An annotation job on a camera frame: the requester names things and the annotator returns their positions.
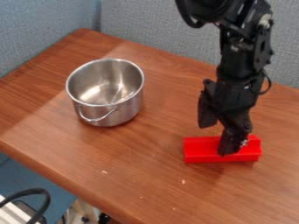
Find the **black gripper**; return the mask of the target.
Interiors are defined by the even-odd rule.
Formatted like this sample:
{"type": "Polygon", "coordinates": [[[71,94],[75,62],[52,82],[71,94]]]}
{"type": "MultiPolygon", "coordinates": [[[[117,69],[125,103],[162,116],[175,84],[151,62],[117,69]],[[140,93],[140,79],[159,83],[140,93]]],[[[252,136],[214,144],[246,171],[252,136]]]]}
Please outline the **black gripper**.
{"type": "Polygon", "coordinates": [[[216,69],[218,79],[203,81],[204,89],[198,102],[198,124],[202,129],[218,122],[224,126],[219,140],[218,153],[235,154],[248,144],[252,123],[248,111],[256,105],[267,77],[264,69],[254,71],[247,77],[234,77],[216,69]]]}

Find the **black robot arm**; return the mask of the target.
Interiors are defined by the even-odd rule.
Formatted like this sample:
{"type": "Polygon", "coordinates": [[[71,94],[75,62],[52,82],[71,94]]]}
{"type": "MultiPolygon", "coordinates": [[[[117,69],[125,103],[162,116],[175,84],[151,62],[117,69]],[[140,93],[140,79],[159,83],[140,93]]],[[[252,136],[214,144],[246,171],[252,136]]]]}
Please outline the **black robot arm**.
{"type": "Polygon", "coordinates": [[[216,79],[203,81],[198,123],[223,125],[218,154],[235,154],[252,131],[250,110],[272,86],[266,72],[271,63],[274,12],[267,0],[175,0],[184,23],[195,29],[219,28],[220,63],[216,79]]]}

